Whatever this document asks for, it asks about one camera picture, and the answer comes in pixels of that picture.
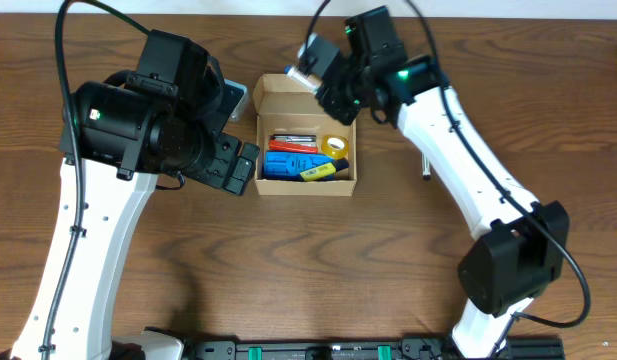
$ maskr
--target red object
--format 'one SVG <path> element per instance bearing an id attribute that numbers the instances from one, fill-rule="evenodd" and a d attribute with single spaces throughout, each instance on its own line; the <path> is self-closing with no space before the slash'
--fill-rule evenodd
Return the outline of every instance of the red object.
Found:
<path id="1" fill-rule="evenodd" d="M 270 142 L 268 142 L 268 147 L 270 150 L 298 152 L 302 154 L 316 154 L 318 152 L 316 146 L 303 146 L 279 140 L 270 140 Z"/>

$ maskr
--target yellow object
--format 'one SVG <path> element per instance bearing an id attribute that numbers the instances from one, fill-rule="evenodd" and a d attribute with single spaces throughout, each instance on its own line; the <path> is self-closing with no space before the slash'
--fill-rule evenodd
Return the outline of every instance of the yellow object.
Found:
<path id="1" fill-rule="evenodd" d="M 324 165 L 319 165 L 316 168 L 312 168 L 310 170 L 302 171 L 299 173 L 299 175 L 301 175 L 301 178 L 304 179 L 304 181 L 315 181 L 336 172 L 337 168 L 335 167 L 335 165 L 333 165 L 332 163 L 328 163 Z"/>
<path id="2" fill-rule="evenodd" d="M 348 140 L 341 136 L 326 135 L 321 142 L 321 152 L 335 160 L 343 159 L 348 154 Z"/>

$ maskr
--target box flap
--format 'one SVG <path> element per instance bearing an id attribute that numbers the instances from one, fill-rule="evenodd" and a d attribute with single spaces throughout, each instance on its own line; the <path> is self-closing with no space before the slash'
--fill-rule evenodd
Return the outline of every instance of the box flap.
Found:
<path id="1" fill-rule="evenodd" d="M 257 81 L 253 100 L 258 114 L 328 116 L 310 90 L 284 74 L 264 74 Z"/>

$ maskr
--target green connector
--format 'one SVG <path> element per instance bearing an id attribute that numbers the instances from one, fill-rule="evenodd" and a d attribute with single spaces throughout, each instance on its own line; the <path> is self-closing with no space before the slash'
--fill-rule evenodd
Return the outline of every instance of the green connector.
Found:
<path id="1" fill-rule="evenodd" d="M 379 360 L 392 360 L 392 351 L 390 350 L 390 346 L 379 346 L 377 347 L 377 352 L 379 353 Z"/>
<path id="2" fill-rule="evenodd" d="M 261 348 L 248 349 L 248 360 L 261 360 L 262 355 Z"/>

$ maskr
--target yellow highlighter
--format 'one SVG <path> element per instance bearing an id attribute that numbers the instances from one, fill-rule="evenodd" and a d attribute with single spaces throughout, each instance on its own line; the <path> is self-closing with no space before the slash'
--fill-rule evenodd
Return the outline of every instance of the yellow highlighter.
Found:
<path id="1" fill-rule="evenodd" d="M 319 165 L 315 168 L 302 171 L 299 173 L 299 176 L 301 176 L 303 181 L 315 181 L 328 175 L 332 175 L 337 171 L 347 169 L 349 166 L 350 164 L 348 164 L 348 160 L 339 159 L 329 162 L 328 164 Z"/>

